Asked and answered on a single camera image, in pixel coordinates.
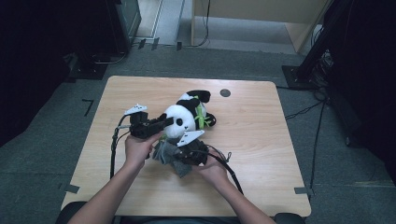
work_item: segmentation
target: gray carpet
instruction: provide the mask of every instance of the gray carpet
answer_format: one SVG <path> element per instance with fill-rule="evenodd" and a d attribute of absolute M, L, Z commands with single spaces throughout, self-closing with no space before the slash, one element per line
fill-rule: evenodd
<path fill-rule="evenodd" d="M 54 223 L 110 76 L 268 80 L 286 86 L 281 65 L 303 56 L 220 49 L 134 47 L 111 64 L 103 80 L 63 83 L 29 128 L 0 148 L 0 223 Z M 285 115 L 317 102 L 311 91 L 278 90 Z M 92 109 L 84 116 L 89 103 Z M 309 186 L 320 107 L 288 120 L 304 182 Z M 306 223 L 395 223 L 396 188 L 382 161 L 345 145 L 343 129 L 326 105 L 318 138 L 312 215 Z"/>

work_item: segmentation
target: table surface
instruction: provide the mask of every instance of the table surface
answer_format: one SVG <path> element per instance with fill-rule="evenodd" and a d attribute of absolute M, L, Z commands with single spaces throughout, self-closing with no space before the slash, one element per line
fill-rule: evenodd
<path fill-rule="evenodd" d="M 221 96 L 223 89 L 231 95 Z M 70 183 L 79 191 L 66 192 L 62 207 L 88 201 L 108 181 L 111 137 L 125 110 L 136 104 L 146 105 L 148 118 L 155 119 L 182 93 L 192 90 L 211 92 L 205 107 L 216 116 L 217 124 L 205 128 L 200 140 L 224 154 L 233 153 L 229 164 L 245 196 L 269 216 L 281 212 L 309 216 L 307 195 L 294 191 L 304 182 L 274 83 L 167 77 L 108 80 Z M 124 159 L 122 138 L 117 147 L 116 171 Z M 117 215 L 227 217 L 235 213 L 197 174 L 179 178 L 170 165 L 149 159 Z"/>

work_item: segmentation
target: forearm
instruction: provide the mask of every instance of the forearm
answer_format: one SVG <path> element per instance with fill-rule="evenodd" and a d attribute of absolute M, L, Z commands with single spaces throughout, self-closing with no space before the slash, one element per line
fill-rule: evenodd
<path fill-rule="evenodd" d="M 215 189 L 230 204 L 241 223 L 275 223 L 241 194 L 230 181 L 218 183 Z"/>
<path fill-rule="evenodd" d="M 122 166 L 69 223 L 110 223 L 139 170 L 133 166 Z"/>

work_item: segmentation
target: gray cloth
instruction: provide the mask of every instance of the gray cloth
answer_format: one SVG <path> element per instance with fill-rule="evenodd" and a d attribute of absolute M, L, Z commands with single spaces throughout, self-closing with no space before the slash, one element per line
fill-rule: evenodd
<path fill-rule="evenodd" d="M 179 152 L 177 142 L 179 139 L 168 138 L 164 141 L 160 141 L 155 147 L 155 151 L 152 155 L 152 159 L 160 161 L 162 164 L 170 164 L 181 178 L 187 175 L 192 169 L 188 164 L 177 160 L 174 155 Z"/>

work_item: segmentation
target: person's arm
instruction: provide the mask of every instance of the person's arm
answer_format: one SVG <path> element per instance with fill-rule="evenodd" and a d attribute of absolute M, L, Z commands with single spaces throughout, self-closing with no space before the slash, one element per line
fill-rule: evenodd
<path fill-rule="evenodd" d="M 145 158 L 152 150 L 152 144 L 161 135 L 162 133 L 158 133 L 146 140 L 129 135 L 125 140 L 125 163 L 113 178 L 79 209 L 69 223 L 110 223 L 123 197 L 144 166 Z"/>
<path fill-rule="evenodd" d="M 209 152 L 219 155 L 212 149 Z M 225 168 L 214 158 L 208 156 L 205 166 L 193 166 L 192 170 L 199 173 L 230 204 L 241 223 L 275 223 L 239 192 L 228 179 Z"/>

